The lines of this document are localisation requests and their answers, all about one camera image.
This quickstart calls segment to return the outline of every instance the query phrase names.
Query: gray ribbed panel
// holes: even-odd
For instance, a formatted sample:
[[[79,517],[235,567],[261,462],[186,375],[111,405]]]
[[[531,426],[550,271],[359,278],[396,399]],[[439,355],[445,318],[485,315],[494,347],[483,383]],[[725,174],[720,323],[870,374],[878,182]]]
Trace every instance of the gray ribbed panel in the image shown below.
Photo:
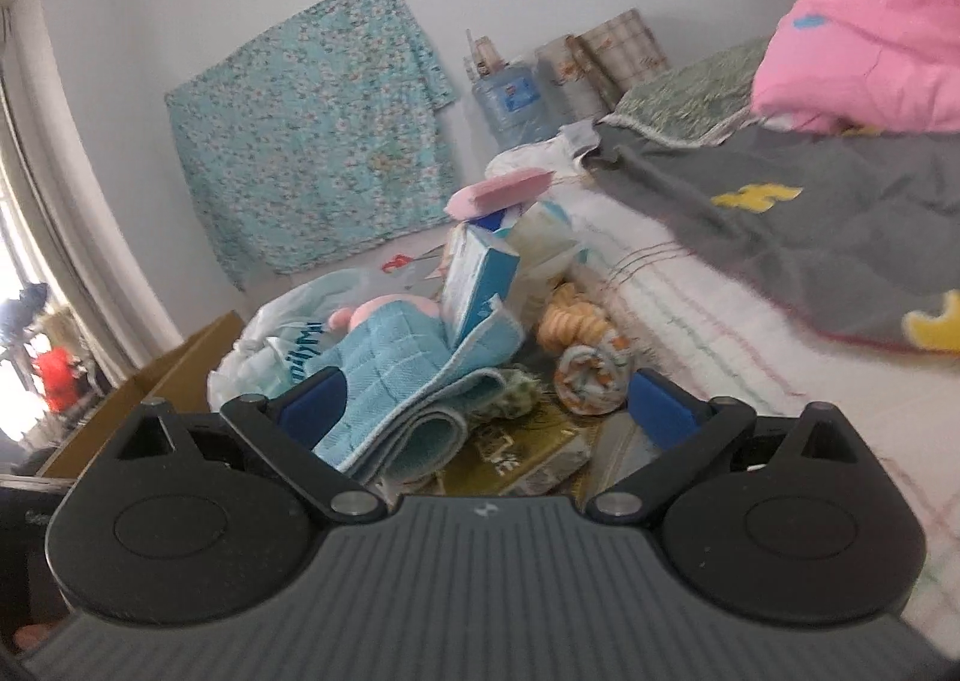
[[[944,665],[884,617],[829,632],[699,601],[636,530],[566,499],[407,499],[338,529],[296,584],[224,622],[75,617],[28,665],[47,681],[902,681]]]

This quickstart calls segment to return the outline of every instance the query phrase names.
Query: red object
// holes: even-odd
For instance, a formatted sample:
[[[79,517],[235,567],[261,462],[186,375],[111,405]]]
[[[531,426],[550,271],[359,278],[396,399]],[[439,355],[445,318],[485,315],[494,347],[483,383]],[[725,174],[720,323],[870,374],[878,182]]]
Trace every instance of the red object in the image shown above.
[[[55,347],[34,359],[37,375],[43,383],[43,398],[52,413],[62,413],[80,401],[72,361],[73,356],[64,347]]]
[[[411,259],[410,256],[405,256],[404,254],[397,254],[392,259],[390,259],[386,264],[380,267],[382,272],[389,273],[391,270],[400,269],[400,267],[405,267],[414,259]]]

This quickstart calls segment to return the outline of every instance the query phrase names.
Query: pink blanket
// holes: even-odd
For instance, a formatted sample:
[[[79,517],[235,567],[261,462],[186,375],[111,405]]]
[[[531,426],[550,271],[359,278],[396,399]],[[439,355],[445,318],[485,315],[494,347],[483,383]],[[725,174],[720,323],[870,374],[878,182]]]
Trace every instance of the pink blanket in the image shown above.
[[[802,131],[960,131],[960,0],[798,1],[752,108]]]

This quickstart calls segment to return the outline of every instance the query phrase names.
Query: yellow star pattern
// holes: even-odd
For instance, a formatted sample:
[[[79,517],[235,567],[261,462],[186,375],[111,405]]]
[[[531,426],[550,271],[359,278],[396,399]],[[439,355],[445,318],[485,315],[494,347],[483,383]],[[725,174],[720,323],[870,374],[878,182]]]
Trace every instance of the yellow star pattern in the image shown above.
[[[918,310],[904,315],[904,335],[923,350],[960,353],[960,291],[944,294],[944,312],[938,316]]]
[[[740,208],[750,212],[766,212],[777,202],[789,202],[803,193],[802,188],[791,188],[776,182],[744,185],[736,193],[714,196],[710,201],[719,208]]]

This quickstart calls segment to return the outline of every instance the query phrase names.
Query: blue and white box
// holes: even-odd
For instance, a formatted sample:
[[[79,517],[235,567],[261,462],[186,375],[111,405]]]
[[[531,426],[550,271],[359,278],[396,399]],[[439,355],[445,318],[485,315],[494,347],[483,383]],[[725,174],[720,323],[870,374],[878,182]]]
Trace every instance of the blue and white box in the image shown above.
[[[440,295],[440,316],[450,347],[464,341],[493,312],[493,297],[507,299],[520,254],[486,229],[457,227],[450,238],[450,266]]]

